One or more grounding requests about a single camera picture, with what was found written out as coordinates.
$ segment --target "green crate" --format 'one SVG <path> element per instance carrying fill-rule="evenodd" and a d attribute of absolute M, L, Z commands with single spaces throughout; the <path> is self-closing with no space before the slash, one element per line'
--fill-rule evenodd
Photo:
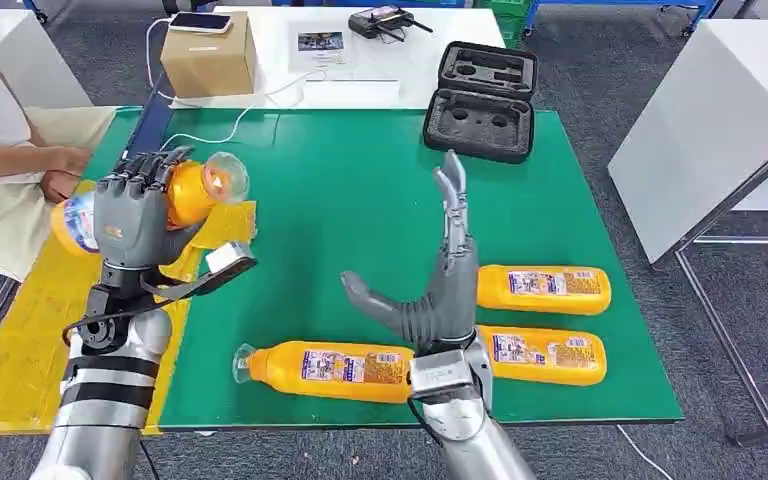
<path fill-rule="evenodd" d="M 522 40 L 522 28 L 525 26 L 525 18 L 509 15 L 496 15 L 496 23 L 502 32 L 502 40 L 508 48 L 519 48 Z"/>
<path fill-rule="evenodd" d="M 497 16 L 525 17 L 528 15 L 531 0 L 478 0 L 474 5 L 476 8 L 489 8 Z"/>

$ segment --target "person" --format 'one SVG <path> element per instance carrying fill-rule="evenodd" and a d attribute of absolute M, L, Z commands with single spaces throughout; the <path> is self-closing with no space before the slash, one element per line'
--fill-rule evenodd
<path fill-rule="evenodd" d="M 23 109 L 0 74 L 0 274 L 24 281 L 115 111 Z"/>

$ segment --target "clear bottle cap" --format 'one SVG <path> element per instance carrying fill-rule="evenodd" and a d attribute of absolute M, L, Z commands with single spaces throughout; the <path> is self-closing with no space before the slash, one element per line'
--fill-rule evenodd
<path fill-rule="evenodd" d="M 257 349 L 244 343 L 237 349 L 237 353 L 234 354 L 234 364 L 231 366 L 231 373 L 234 374 L 234 381 L 237 383 L 245 383 L 251 380 L 251 372 L 249 371 L 249 358 L 256 352 Z"/>
<path fill-rule="evenodd" d="M 207 194 L 219 203 L 241 203 L 249 195 L 248 171 L 233 153 L 211 155 L 204 164 L 202 181 Z"/>

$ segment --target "white cable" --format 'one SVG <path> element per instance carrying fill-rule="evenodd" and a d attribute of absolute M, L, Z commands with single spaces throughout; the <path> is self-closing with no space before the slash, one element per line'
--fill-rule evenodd
<path fill-rule="evenodd" d="M 151 31 L 158 24 L 160 24 L 160 23 L 169 23 L 169 22 L 170 22 L 170 19 L 168 19 L 168 18 L 158 18 L 157 20 L 152 22 L 152 24 L 149 25 L 148 29 L 146 30 L 146 72 L 148 73 L 148 84 L 151 86 L 152 89 L 154 88 L 154 78 L 151 75 L 151 42 L 150 42 Z M 277 102 L 275 102 L 275 100 L 272 99 L 272 97 L 270 95 L 274 95 L 274 94 L 276 94 L 278 92 L 284 91 L 284 90 L 290 88 L 291 86 L 295 85 L 296 83 L 300 82 L 301 80 L 303 80 L 303 79 L 305 79 L 305 78 L 307 78 L 307 77 L 309 77 L 309 76 L 311 76 L 311 75 L 313 75 L 314 73 L 317 73 L 317 72 L 323 73 L 323 80 L 325 80 L 328 77 L 328 73 L 325 70 L 313 70 L 311 72 L 307 72 L 307 73 L 304 73 L 302 75 L 299 75 L 298 77 L 293 79 L 293 81 L 287 83 L 286 85 L 284 85 L 281 88 L 275 89 L 275 90 L 273 90 L 271 92 L 264 93 L 263 96 L 268 98 L 269 100 L 272 100 L 273 103 L 277 103 Z M 201 107 L 201 105 L 190 104 L 190 103 L 187 103 L 187 102 L 183 102 L 183 101 L 181 101 L 178 98 L 170 97 L 170 96 L 166 95 L 165 93 L 161 92 L 160 90 L 157 91 L 157 94 L 160 95 L 161 97 L 167 99 L 167 100 L 170 100 L 170 101 L 173 101 L 173 102 L 178 102 L 178 103 L 180 103 L 182 105 L 186 105 L 186 106 L 189 106 L 189 107 Z M 252 96 L 257 96 L 257 95 L 259 95 L 259 93 L 257 93 L 257 92 L 252 94 Z M 220 143 L 229 142 L 237 134 L 237 128 L 239 128 L 239 126 L 240 126 L 240 120 L 242 120 L 243 116 L 246 113 L 248 113 L 248 111 L 251 110 L 253 106 L 254 105 L 251 105 L 251 106 L 247 107 L 245 110 L 240 112 L 239 115 L 237 115 L 237 119 L 234 120 L 234 128 L 232 128 L 231 129 L 231 133 L 229 133 L 228 136 L 223 138 L 222 140 L 208 140 L 208 139 L 196 137 L 196 136 L 193 136 L 193 135 L 190 135 L 190 134 L 187 134 L 187 133 L 176 133 L 175 135 L 172 135 L 171 137 L 166 139 L 166 141 L 160 147 L 160 150 L 161 151 L 165 150 L 166 147 L 169 145 L 169 143 L 172 142 L 172 140 L 174 140 L 176 138 L 189 138 L 190 140 L 195 140 L 197 142 L 211 143 L 211 144 L 220 144 Z"/>
<path fill-rule="evenodd" d="M 148 84 L 153 89 L 154 88 L 154 78 L 151 76 L 151 31 L 160 23 L 169 23 L 172 20 L 169 18 L 158 18 L 154 22 L 152 22 L 151 25 L 149 25 L 148 30 L 146 30 L 146 70 L 148 71 Z M 160 90 L 157 91 L 157 94 L 161 97 L 165 98 L 166 100 L 174 100 L 174 98 L 166 95 L 165 93 L 161 92 Z"/>
<path fill-rule="evenodd" d="M 658 466 L 657 463 L 655 463 L 652 460 L 650 460 L 649 457 L 646 456 L 646 454 L 644 454 L 639 448 L 637 448 L 637 444 L 634 443 L 634 440 L 632 440 L 631 437 L 629 437 L 627 433 L 625 433 L 625 429 L 623 429 L 621 425 L 616 425 L 616 427 L 617 427 L 617 430 L 619 430 L 620 433 L 623 434 L 625 439 L 628 440 L 628 443 L 631 445 L 631 448 L 633 448 L 634 451 L 637 452 L 638 455 L 640 455 L 640 458 L 642 458 L 643 460 L 646 460 L 646 463 L 648 463 L 649 465 L 652 465 L 652 467 L 655 470 L 657 470 L 658 473 L 663 475 L 664 478 L 666 478 L 667 480 L 673 480 L 673 477 L 671 477 L 670 474 L 665 472 L 663 468 Z"/>
<path fill-rule="evenodd" d="M 286 90 L 286 89 L 290 88 L 291 86 L 295 85 L 296 83 L 300 82 L 301 80 L 304 80 L 305 78 L 307 78 L 307 77 L 309 77 L 309 76 L 311 76 L 311 75 L 313 75 L 314 73 L 317 73 L 317 72 L 325 73 L 323 70 L 314 70 L 312 72 L 304 73 L 302 75 L 299 75 L 298 77 L 293 79 L 293 81 L 291 81 L 290 83 L 284 85 L 283 87 L 275 89 L 275 90 L 273 90 L 271 92 L 268 92 L 268 93 L 264 93 L 263 96 L 267 97 L 267 98 L 270 98 L 270 95 L 274 95 L 274 94 L 276 94 L 278 92 Z M 232 128 L 231 129 L 231 133 L 229 133 L 228 136 L 223 138 L 222 140 L 208 140 L 208 139 L 205 139 L 205 138 L 200 138 L 200 137 L 196 137 L 196 136 L 190 135 L 188 133 L 176 133 L 175 135 L 172 135 L 171 137 L 166 139 L 166 141 L 160 147 L 160 150 L 161 151 L 165 150 L 166 147 L 169 145 L 169 143 L 172 140 L 175 140 L 176 138 L 189 138 L 190 140 L 195 140 L 197 142 L 212 143 L 212 144 L 219 144 L 219 143 L 230 142 L 234 138 L 234 136 L 237 135 L 237 128 L 240 126 L 240 120 L 243 119 L 243 115 L 248 113 L 248 111 L 251 110 L 253 107 L 254 107 L 254 105 L 250 105 L 249 107 L 246 107 L 245 110 L 240 112 L 239 115 L 237 115 L 237 119 L 234 120 L 234 128 Z"/>

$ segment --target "gray carpet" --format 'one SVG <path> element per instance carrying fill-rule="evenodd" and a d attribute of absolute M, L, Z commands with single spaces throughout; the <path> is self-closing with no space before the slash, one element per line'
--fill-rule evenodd
<path fill-rule="evenodd" d="M 140 103 L 145 27 L 156 0 L 41 2 L 49 33 L 98 104 Z M 674 262 L 652 270 L 606 165 L 684 40 L 688 13 L 654 8 L 541 8 L 527 46 L 541 60 L 534 104 L 560 112 L 687 419 L 630 426 L 675 479 L 768 479 L 768 445 L 738 449 L 725 433 L 760 425 L 701 307 Z M 734 215 L 723 228 L 768 233 L 768 215 Z M 691 260 L 768 394 L 768 248 L 697 248 Z M 512 428 L 544 479 L 657 479 L 610 426 Z M 0 479 L 27 478 L 44 438 L 0 438 Z M 146 444 L 164 479 L 445 478 L 429 439 L 413 430 L 169 434 Z M 356 464 L 352 457 L 357 457 Z M 145 462 L 139 478 L 149 478 Z"/>

